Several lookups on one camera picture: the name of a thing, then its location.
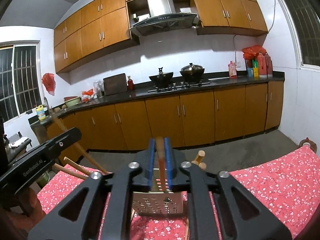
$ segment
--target yellow detergent bottle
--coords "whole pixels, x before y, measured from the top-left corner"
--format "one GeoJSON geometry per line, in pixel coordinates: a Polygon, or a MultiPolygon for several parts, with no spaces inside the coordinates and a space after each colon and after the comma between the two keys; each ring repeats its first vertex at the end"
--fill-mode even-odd
{"type": "Polygon", "coordinates": [[[44,113],[43,105],[39,105],[38,107],[36,107],[36,112],[37,112],[39,121],[42,121],[42,120],[45,119],[45,113],[44,113]]]}

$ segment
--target red plastic bag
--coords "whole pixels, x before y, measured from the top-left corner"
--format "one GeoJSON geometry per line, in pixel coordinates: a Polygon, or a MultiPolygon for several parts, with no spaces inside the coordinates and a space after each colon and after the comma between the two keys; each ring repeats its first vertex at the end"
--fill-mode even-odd
{"type": "Polygon", "coordinates": [[[46,73],[43,75],[41,80],[42,80],[42,84],[44,84],[47,92],[50,95],[54,96],[54,91],[56,89],[56,82],[54,80],[54,74],[46,73]]]}
{"type": "Polygon", "coordinates": [[[262,46],[254,45],[242,49],[244,59],[254,59],[258,56],[259,52],[262,52],[263,55],[267,52],[262,46]]]}

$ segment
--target window frame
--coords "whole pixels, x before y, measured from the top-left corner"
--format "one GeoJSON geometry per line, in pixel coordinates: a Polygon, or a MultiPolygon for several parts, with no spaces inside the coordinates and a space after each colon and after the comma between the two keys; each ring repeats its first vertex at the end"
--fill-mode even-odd
{"type": "Polygon", "coordinates": [[[282,11],[284,12],[284,16],[288,22],[291,37],[292,37],[292,42],[293,42],[293,47],[294,47],[294,52],[296,56],[296,64],[298,69],[305,69],[305,70],[314,70],[317,72],[320,72],[320,66],[318,65],[309,65],[309,64],[304,64],[303,63],[303,57],[302,57],[302,49],[301,49],[301,44],[298,36],[298,32],[294,23],[294,20],[291,16],[290,10],[285,3],[284,0],[278,0],[279,5],[282,8],[282,11]]]}

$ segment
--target plastic bottle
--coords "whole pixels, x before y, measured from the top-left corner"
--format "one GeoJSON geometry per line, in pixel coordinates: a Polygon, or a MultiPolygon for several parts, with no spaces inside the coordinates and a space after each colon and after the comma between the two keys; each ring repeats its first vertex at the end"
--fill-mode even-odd
{"type": "Polygon", "coordinates": [[[134,83],[130,76],[128,76],[128,88],[129,90],[134,90],[134,83]]]}
{"type": "Polygon", "coordinates": [[[273,77],[273,67],[272,67],[271,57],[269,56],[268,53],[266,53],[264,57],[266,58],[268,77],[273,77]]]}
{"type": "Polygon", "coordinates": [[[258,61],[258,68],[259,68],[259,78],[267,78],[267,63],[266,58],[264,55],[259,52],[259,55],[257,56],[258,61]]]}

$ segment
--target metal screw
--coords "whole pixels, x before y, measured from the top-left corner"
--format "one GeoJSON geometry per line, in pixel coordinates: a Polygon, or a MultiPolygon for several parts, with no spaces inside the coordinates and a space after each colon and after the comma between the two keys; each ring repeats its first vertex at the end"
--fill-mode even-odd
{"type": "Polygon", "coordinates": [[[95,171],[90,174],[90,177],[93,179],[100,179],[102,177],[102,174],[100,172],[95,171]]]}
{"type": "Polygon", "coordinates": [[[181,163],[182,168],[190,168],[191,167],[191,162],[182,162],[181,163]]]}
{"type": "Polygon", "coordinates": [[[140,164],[137,163],[137,162],[132,162],[132,163],[129,163],[128,166],[129,166],[130,169],[136,169],[136,168],[138,168],[140,166],[140,164]]]}
{"type": "Polygon", "coordinates": [[[220,171],[219,172],[219,177],[220,178],[228,178],[229,176],[230,176],[230,174],[227,171],[220,171]]]}

